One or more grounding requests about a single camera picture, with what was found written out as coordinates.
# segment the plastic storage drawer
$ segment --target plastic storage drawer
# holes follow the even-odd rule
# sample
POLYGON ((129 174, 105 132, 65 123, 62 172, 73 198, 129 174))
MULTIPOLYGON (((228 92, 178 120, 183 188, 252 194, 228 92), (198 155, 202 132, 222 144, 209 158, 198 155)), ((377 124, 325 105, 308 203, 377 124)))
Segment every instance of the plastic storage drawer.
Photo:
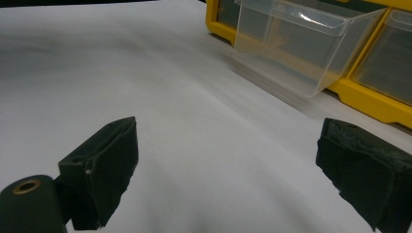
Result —
POLYGON ((236 29, 239 12, 240 7, 233 0, 220 0, 217 20, 220 23, 236 29))
POLYGON ((239 0, 235 57, 270 81, 313 96, 344 76, 382 6, 360 11, 317 0, 239 0))
POLYGON ((412 106, 412 14, 393 10, 354 80, 412 106))

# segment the yellow drawer cabinet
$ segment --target yellow drawer cabinet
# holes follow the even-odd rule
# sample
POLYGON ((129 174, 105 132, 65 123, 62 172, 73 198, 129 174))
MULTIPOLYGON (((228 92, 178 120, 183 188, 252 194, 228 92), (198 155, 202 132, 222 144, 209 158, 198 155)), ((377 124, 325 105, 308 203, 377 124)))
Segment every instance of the yellow drawer cabinet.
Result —
MULTIPOLYGON (((223 0, 206 0, 206 25, 212 33, 227 39, 234 46, 236 40, 236 28, 218 20, 219 13, 224 10, 220 7, 220 1, 223 0)), ((385 24, 385 21, 387 20, 387 18, 391 16, 391 13, 393 11, 397 11, 397 9, 412 11, 412 1, 367 1, 386 5, 389 6, 389 8, 388 10, 386 10, 379 23, 376 25, 374 32, 361 50, 359 57, 356 59, 354 65, 348 72, 348 75, 344 78, 341 78, 336 83, 330 85, 328 89, 335 92, 339 96, 341 102, 351 106, 354 109, 357 109, 360 112, 363 112, 385 123, 399 123, 406 127, 412 128, 411 105, 408 105, 402 101, 398 101, 397 99, 390 97, 387 94, 376 91, 375 89, 369 88, 354 79, 354 75, 357 73, 359 66, 363 61, 367 59, 369 51, 373 49, 374 44, 380 39, 383 30, 385 30, 385 27, 387 26, 385 24)))

